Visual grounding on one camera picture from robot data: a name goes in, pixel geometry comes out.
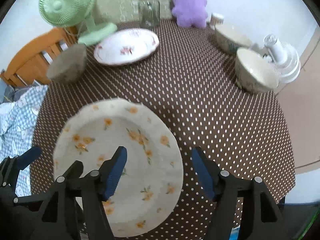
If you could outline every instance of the white wall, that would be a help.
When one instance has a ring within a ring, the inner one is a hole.
[[[301,55],[317,23],[302,0],[208,0],[209,14],[220,13],[263,47],[270,33],[292,44]]]
[[[320,169],[296,175],[296,186],[286,195],[285,203],[320,201]]]
[[[0,24],[0,70],[28,42],[52,29],[40,16],[39,0],[16,0]]]

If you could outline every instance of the floral plate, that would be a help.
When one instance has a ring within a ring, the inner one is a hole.
[[[147,29],[127,29],[110,35],[94,50],[104,65],[125,65],[148,57],[159,46],[158,36]]]
[[[54,150],[54,177],[75,161],[86,175],[99,169],[118,146],[128,159],[115,194],[103,202],[117,237],[146,233],[174,209],[182,189],[183,164],[177,142],[150,109],[124,99],[84,106],[68,120]]]

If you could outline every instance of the table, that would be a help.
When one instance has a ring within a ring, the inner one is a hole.
[[[121,23],[119,29],[137,27]],[[216,45],[213,30],[183,29],[161,20],[155,33],[158,50],[138,63],[99,65],[94,48],[74,84],[51,83],[41,106],[33,145],[42,156],[30,168],[31,190],[48,190],[53,181],[52,154],[68,118],[89,103],[121,97],[142,103],[156,113],[174,134],[184,165],[184,184],[171,215],[152,231],[131,239],[201,239],[214,203],[208,200],[192,168],[191,147],[201,146],[206,156],[235,176],[260,176],[276,201],[295,185],[289,132],[273,92],[252,95],[235,85],[235,57]],[[238,199],[234,226],[239,225]]]

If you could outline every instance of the chair backrest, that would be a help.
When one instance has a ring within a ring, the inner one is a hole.
[[[54,60],[62,51],[62,43],[70,47],[77,42],[75,27],[53,28],[51,31],[33,39],[25,45],[12,59],[7,70],[0,77],[9,85],[26,86],[31,85],[34,80],[43,84],[50,83],[46,73],[50,60]]]

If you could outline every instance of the fan base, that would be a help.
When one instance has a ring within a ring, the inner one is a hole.
[[[86,46],[92,46],[104,40],[116,31],[117,26],[114,23],[99,24],[96,26],[96,30],[82,33],[78,39],[78,43],[84,43]]]

